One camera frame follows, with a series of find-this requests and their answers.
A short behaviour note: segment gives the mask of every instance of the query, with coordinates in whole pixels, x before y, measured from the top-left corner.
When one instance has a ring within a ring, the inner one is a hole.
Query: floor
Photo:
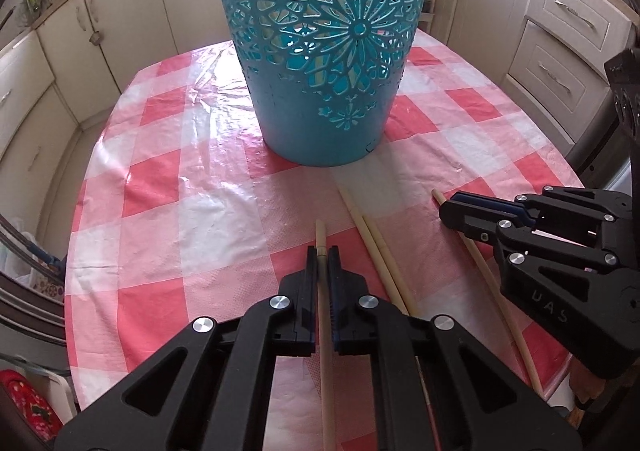
[[[62,257],[67,252],[78,193],[104,125],[105,123],[98,123],[82,133],[63,171],[42,238],[44,249],[54,256]]]

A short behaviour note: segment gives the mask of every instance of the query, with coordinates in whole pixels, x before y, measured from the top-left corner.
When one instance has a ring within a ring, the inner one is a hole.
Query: red floral fabric
[[[58,435],[62,429],[58,415],[20,373],[13,370],[0,371],[0,384],[41,439],[46,442]]]

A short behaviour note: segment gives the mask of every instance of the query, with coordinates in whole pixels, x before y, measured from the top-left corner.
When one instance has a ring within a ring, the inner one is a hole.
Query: checkered tablecloth
[[[323,219],[343,266],[383,287],[337,190],[377,219],[424,317],[448,313],[521,377],[513,343],[431,189],[512,200],[580,186],[560,153],[496,86],[418,31],[385,139],[341,168],[304,168],[262,141],[231,43],[138,73],[95,146],[69,247],[66,334],[82,407],[198,316],[244,314],[304,267]],[[490,257],[488,247],[483,247]],[[543,385],[566,351],[513,308]],[[335,357],[338,440],[373,450],[366,358]],[[265,449],[322,444],[319,359],[280,358]]]

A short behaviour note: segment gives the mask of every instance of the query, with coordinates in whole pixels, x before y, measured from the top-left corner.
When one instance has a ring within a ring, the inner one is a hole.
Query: teal basket
[[[266,144],[306,166],[378,145],[423,0],[222,0]]]

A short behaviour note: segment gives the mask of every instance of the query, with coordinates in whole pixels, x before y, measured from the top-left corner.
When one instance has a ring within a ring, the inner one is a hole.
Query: silver screw
[[[449,316],[438,316],[433,320],[433,324],[439,330],[451,330],[456,325]]]
[[[273,296],[269,300],[269,305],[276,310],[282,310],[291,303],[291,300],[287,296]]]
[[[196,332],[204,334],[213,328],[213,320],[209,317],[198,317],[191,326]]]
[[[524,254],[520,254],[520,253],[510,254],[509,261],[513,263],[513,265],[520,265],[524,261]]]
[[[378,298],[376,298],[375,296],[366,295],[362,296],[358,300],[358,304],[362,308],[375,308],[380,304],[380,301],[378,301]]]

